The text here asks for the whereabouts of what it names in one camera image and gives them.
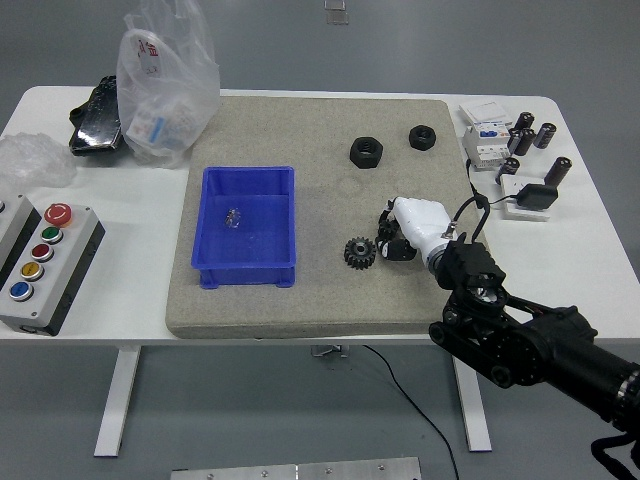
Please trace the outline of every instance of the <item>control box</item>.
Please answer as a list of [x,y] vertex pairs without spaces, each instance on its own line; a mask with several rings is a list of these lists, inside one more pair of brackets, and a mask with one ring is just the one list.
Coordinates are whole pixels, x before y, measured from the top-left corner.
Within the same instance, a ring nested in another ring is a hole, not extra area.
[[0,320],[57,335],[104,233],[91,208],[51,205],[0,290]]
[[502,122],[474,123],[465,130],[462,146],[476,168],[496,168],[509,156],[509,138]]
[[33,235],[40,214],[24,195],[0,199],[0,288]]

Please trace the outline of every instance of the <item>electrical component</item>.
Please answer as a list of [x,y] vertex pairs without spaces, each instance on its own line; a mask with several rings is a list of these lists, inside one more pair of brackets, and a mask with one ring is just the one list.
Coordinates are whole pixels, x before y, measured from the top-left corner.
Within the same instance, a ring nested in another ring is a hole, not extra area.
[[555,187],[560,185],[560,182],[562,182],[564,177],[569,172],[571,165],[571,160],[569,160],[567,157],[556,158],[556,161],[553,162],[549,173],[547,173],[547,175],[544,177],[545,185],[553,185]]
[[545,190],[541,178],[515,174],[503,175],[500,180],[502,194],[507,197],[504,202],[505,218],[544,222],[551,218],[548,208],[557,198],[557,190],[555,195],[551,190]]
[[558,199],[558,189],[553,185],[528,183],[516,195],[516,203],[531,210],[545,210]]
[[58,334],[104,236],[91,208],[63,210],[73,221],[53,227],[42,219],[0,290],[0,320],[16,331]]
[[71,223],[71,207],[66,203],[54,203],[45,210],[44,219],[54,227],[66,227]]
[[556,130],[556,126],[553,123],[543,123],[540,130],[538,130],[536,139],[533,141],[533,146],[540,149],[547,148]]
[[520,162],[518,159],[508,157],[504,163],[500,165],[500,170],[498,170],[498,175],[496,175],[496,183],[500,185],[500,177],[502,177],[502,175],[515,175],[519,168]]
[[509,142],[507,143],[507,147],[509,148],[509,153],[513,155],[516,148],[518,148],[518,144],[522,140],[522,131],[516,130],[515,128],[509,129]]
[[518,146],[513,151],[513,154],[523,157],[527,154],[529,147],[533,144],[533,141],[536,138],[536,132],[530,128],[523,128],[521,132],[522,138],[520,139],[520,142],[518,142]]
[[522,130],[524,128],[531,128],[535,117],[530,112],[522,112],[513,126],[516,130]]
[[476,168],[495,168],[509,156],[509,138],[509,131],[504,123],[475,123],[467,127],[462,137],[462,146]]

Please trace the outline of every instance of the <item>black cable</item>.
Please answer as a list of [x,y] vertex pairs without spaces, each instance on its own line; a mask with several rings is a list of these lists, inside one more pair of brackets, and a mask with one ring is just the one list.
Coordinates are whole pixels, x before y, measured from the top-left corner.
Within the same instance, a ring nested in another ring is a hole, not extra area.
[[478,222],[478,226],[473,231],[473,235],[471,235],[471,243],[476,241],[476,238],[478,238],[478,235],[480,235],[480,232],[482,231],[482,227],[484,227],[484,224],[487,222],[487,219],[489,218],[489,214],[491,213],[491,205],[489,205],[489,200],[487,199],[487,197],[485,197],[484,195],[478,194],[478,195],[474,195],[471,198],[468,198],[460,206],[460,208],[458,209],[458,211],[453,217],[453,221],[457,222],[458,219],[460,218],[460,215],[462,215],[462,212],[464,211],[464,209],[467,208],[467,206],[469,206],[469,204],[474,201],[482,205],[482,208],[484,208],[484,213],[482,214],[482,218],[480,219],[480,222]]
[[506,197],[502,197],[500,200],[496,200],[495,202],[489,202],[489,205],[494,205],[496,203],[502,202],[504,200],[507,200],[509,198],[517,198],[517,195],[507,195]]
[[627,467],[604,452],[606,448],[622,447],[629,445],[634,440],[637,440],[637,438],[629,433],[617,437],[601,438],[591,444],[591,454],[618,480],[638,480]]
[[640,438],[633,444],[633,448],[631,449],[631,460],[633,460],[635,466],[640,469]]
[[420,414],[420,416],[424,418],[429,423],[429,425],[433,427],[433,429],[438,433],[438,435],[440,435],[440,438],[442,438],[445,445],[447,446],[447,450],[449,450],[449,457],[451,457],[451,464],[453,465],[453,471],[456,474],[456,480],[460,480],[460,475],[458,474],[458,466],[456,465],[456,459],[453,457],[453,450],[451,449],[451,445],[449,444],[449,440],[447,440],[447,437],[445,437],[444,434],[440,431],[440,429],[436,427],[436,424],[433,423],[433,421],[431,421],[431,419],[427,417],[422,410],[420,410],[420,407],[416,405],[416,403],[411,399],[411,397],[407,394],[407,392],[405,392],[404,389],[400,386],[400,384],[398,383],[398,380],[396,380],[396,376],[393,373],[393,369],[391,368],[391,365],[389,365],[389,362],[387,362],[387,359],[384,358],[382,354],[380,354],[377,350],[371,348],[369,345],[363,345],[363,347],[366,348],[367,350],[371,350],[373,353],[375,353],[378,357],[382,359],[382,361],[385,363],[385,365],[389,369],[391,378],[393,379],[393,382],[396,384],[396,387],[398,387],[398,390],[402,392],[404,397],[409,401],[409,403],[413,406],[413,408],[416,409],[416,411]]
[[[467,178],[469,179],[469,185],[471,185],[471,192],[474,195],[480,195],[480,192],[478,192],[478,190],[476,189],[476,186],[471,181],[471,174],[469,173],[469,170],[471,169],[471,159],[470,158],[467,158],[466,167],[467,167]],[[480,202],[476,202],[476,207],[478,207],[478,209],[482,208],[482,205],[480,204]]]

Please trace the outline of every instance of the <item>clear plastic bag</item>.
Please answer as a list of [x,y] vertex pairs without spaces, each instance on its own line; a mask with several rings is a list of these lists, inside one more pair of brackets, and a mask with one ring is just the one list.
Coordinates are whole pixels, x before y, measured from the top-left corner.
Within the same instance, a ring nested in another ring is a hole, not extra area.
[[118,111],[139,163],[173,167],[220,105],[213,41],[196,0],[142,0],[125,16]]
[[44,133],[18,133],[0,140],[0,193],[29,187],[66,187],[76,176],[69,149]]

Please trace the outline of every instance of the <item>black cylindrical capacitor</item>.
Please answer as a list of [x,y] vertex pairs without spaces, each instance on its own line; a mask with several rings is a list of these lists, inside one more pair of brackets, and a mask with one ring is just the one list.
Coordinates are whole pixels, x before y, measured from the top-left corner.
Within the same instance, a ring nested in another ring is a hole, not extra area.
[[504,160],[504,163],[500,165],[500,170],[498,170],[498,175],[496,175],[496,183],[501,185],[500,177],[502,175],[515,175],[515,173],[520,168],[520,162],[517,158],[507,157]]
[[536,132],[534,132],[530,128],[523,128],[522,138],[520,139],[520,143],[518,143],[518,146],[516,147],[516,149],[513,151],[513,154],[518,155],[520,157],[522,157],[523,155],[526,155],[527,152],[529,151],[529,147],[531,146],[535,138],[536,138]]
[[533,114],[529,112],[522,112],[518,117],[518,121],[513,126],[513,128],[515,128],[516,130],[522,130],[523,128],[531,128],[531,125],[533,125],[534,120],[535,120],[535,117],[533,116]]
[[536,139],[533,141],[533,146],[537,148],[547,148],[555,133],[556,126],[553,123],[543,123]]
[[518,148],[520,140],[522,140],[522,132],[520,130],[516,130],[515,128],[510,128],[509,142],[507,142],[507,148],[509,149],[510,155],[513,155],[515,149]]
[[571,160],[567,157],[556,158],[556,161],[553,162],[549,173],[544,177],[544,184],[551,185],[553,187],[560,185],[560,182],[571,168],[571,165]]

